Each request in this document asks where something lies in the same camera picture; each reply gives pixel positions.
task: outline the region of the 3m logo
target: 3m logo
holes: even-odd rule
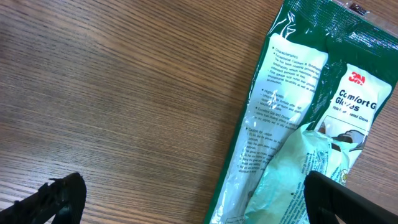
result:
[[[360,75],[356,72],[352,72],[352,75],[353,76],[348,78],[349,81],[355,82],[360,85],[363,85],[365,83],[365,77],[363,77],[362,75]]]

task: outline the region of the plastic package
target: plastic package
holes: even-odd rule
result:
[[[346,5],[333,3],[320,13],[330,7],[349,12],[341,6]],[[308,223],[305,176],[316,170],[345,184],[371,125],[392,94],[398,80],[398,39],[391,30],[360,17],[369,14],[364,9],[352,10],[358,13],[351,14],[355,22],[326,40],[328,60],[302,120],[308,124],[288,138],[267,166],[246,209],[246,223]]]
[[[356,22],[330,1],[285,1],[264,41],[204,223],[242,223],[274,154],[302,122],[328,59],[326,40]]]

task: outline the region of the wood grain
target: wood grain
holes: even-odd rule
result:
[[[83,223],[200,223],[281,3],[1,1],[0,210],[80,172]],[[397,111],[348,187],[398,214]]]

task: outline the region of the wooden table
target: wooden table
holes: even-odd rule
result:
[[[83,223],[200,223],[281,3],[1,1],[0,209],[80,172]],[[360,3],[398,21],[397,1]],[[348,181],[394,213],[397,111]]]

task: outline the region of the white label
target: white label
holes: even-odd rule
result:
[[[354,158],[349,162],[350,168],[363,149],[376,111],[391,89],[390,84],[347,64],[347,72],[315,130],[338,141],[358,144],[350,151],[350,158]]]
[[[243,222],[266,165],[307,112],[327,58],[279,34],[271,36],[210,223]]]

